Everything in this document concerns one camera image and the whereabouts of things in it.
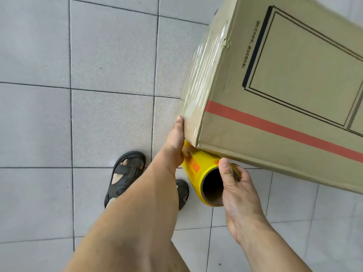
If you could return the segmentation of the person's left hand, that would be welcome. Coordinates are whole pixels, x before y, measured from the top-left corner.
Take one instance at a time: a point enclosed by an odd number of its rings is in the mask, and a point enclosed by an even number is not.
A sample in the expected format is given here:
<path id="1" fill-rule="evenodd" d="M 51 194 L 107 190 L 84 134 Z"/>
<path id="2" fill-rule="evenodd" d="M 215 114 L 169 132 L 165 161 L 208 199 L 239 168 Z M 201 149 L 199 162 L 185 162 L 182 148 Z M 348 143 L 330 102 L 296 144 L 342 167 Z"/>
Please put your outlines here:
<path id="1" fill-rule="evenodd" d="M 161 153 L 174 168 L 178 168 L 184 161 L 182 149 L 184 142 L 172 142 L 172 129 L 167 137 L 166 143 L 161 149 Z"/>

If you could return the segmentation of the person's right hand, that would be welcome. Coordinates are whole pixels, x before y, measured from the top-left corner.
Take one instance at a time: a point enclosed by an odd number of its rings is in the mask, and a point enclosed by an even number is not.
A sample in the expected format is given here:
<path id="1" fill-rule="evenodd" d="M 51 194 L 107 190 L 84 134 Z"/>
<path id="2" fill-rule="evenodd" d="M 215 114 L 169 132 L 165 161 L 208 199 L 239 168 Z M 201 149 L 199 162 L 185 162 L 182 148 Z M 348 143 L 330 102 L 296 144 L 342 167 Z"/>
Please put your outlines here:
<path id="1" fill-rule="evenodd" d="M 226 223 L 239 245 L 243 245 L 261 225 L 269 225 L 263 213 L 260 197 L 247 170 L 234 165 L 239 178 L 233 191 L 223 190 Z"/>

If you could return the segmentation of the yellow stretch film roll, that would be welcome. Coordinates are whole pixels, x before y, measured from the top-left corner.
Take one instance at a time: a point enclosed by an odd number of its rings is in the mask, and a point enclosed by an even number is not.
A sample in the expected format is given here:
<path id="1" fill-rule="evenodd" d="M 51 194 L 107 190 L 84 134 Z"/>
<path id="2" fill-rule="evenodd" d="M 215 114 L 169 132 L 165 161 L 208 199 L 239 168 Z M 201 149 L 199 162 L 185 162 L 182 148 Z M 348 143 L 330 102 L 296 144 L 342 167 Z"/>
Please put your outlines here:
<path id="1" fill-rule="evenodd" d="M 184 140 L 182 167 L 199 199 L 208 206 L 221 207 L 224 205 L 222 198 L 224 185 L 219 161 L 223 157 L 234 160 L 237 158 L 232 151 L 216 147 L 212 147 L 211 150 L 212 152 L 204 151 Z"/>

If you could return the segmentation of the large brown cardboard box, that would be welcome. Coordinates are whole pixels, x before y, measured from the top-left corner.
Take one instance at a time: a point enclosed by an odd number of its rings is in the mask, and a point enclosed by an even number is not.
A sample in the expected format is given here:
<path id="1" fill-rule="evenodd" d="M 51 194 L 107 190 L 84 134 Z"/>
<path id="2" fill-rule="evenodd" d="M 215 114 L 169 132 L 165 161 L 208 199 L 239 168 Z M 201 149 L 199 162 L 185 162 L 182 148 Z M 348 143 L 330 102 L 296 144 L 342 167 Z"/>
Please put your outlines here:
<path id="1" fill-rule="evenodd" d="M 178 114 L 196 148 L 363 194 L 363 23 L 315 0 L 225 0 Z"/>

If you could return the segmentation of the person's left forearm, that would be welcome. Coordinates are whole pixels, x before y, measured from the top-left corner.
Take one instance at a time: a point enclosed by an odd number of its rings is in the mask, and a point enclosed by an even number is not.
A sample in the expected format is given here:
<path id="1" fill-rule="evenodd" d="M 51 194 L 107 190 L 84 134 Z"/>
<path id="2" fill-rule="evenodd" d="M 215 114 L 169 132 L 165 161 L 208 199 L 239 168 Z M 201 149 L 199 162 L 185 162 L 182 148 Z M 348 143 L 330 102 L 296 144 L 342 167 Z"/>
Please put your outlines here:
<path id="1" fill-rule="evenodd" d="M 64 272 L 190 272 L 171 241 L 179 211 L 176 168 L 159 152 L 112 199 Z"/>

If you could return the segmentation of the person's right forearm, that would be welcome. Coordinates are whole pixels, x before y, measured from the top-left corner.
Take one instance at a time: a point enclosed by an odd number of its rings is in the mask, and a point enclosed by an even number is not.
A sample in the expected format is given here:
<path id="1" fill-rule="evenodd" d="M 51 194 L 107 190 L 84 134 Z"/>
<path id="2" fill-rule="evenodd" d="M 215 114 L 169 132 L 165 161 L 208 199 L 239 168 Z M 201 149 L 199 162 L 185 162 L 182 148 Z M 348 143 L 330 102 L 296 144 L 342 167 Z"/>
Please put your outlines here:
<path id="1" fill-rule="evenodd" d="M 235 227 L 235 238 L 252 272 L 312 272 L 266 220 L 248 220 Z"/>

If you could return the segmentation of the black right sandal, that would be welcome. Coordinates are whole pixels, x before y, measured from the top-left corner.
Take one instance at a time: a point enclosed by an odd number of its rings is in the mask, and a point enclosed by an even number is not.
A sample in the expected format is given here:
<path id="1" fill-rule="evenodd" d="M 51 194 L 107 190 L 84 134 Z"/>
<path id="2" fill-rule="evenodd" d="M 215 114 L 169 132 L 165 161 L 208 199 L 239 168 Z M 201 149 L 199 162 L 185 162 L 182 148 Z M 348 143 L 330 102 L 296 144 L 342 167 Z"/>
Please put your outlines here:
<path id="1" fill-rule="evenodd" d="M 189 197 L 189 185 L 183 179 L 176 180 L 176 187 L 178 191 L 178 199 L 179 199 L 179 211 L 185 206 L 188 197 Z"/>

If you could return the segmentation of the black sandal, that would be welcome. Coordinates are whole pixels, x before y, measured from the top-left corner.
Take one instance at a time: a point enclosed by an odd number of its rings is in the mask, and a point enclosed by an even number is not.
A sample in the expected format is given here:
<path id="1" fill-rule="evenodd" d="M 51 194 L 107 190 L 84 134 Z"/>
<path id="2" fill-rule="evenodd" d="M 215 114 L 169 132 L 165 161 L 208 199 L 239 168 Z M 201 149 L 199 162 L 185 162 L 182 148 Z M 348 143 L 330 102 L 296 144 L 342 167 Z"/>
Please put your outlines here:
<path id="1" fill-rule="evenodd" d="M 104 207 L 112 199 L 122 195 L 144 172 L 146 156 L 139 151 L 129 151 L 115 163 L 110 184 L 104 199 Z"/>
<path id="2" fill-rule="evenodd" d="M 188 197 L 189 197 L 189 185 L 183 179 L 176 180 L 176 187 L 178 191 L 178 199 L 179 199 L 179 211 L 185 206 Z"/>

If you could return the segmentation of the person's left foot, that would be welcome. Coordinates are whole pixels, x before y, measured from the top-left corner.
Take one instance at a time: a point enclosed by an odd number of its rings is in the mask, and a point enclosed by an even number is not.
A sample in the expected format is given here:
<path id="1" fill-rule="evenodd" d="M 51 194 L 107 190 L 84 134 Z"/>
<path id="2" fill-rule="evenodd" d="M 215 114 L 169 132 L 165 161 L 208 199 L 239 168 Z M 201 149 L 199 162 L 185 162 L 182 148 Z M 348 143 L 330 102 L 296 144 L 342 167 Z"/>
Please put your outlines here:
<path id="1" fill-rule="evenodd" d="M 121 181 L 121 184 L 131 184 L 138 179 L 144 170 L 144 161 L 141 158 L 124 158 L 116 166 L 111 184 L 116 184 Z"/>

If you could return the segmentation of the black left sandal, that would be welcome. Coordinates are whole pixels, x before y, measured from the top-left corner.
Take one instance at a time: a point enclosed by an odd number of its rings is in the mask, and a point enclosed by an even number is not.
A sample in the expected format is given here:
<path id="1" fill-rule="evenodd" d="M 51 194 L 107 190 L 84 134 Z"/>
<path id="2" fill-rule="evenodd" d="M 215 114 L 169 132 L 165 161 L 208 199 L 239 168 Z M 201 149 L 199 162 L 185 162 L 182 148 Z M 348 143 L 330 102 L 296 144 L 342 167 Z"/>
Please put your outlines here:
<path id="1" fill-rule="evenodd" d="M 104 199 L 104 207 L 112 199 L 122 195 L 144 172 L 146 156 L 139 151 L 129 151 L 115 163 L 110 184 Z"/>

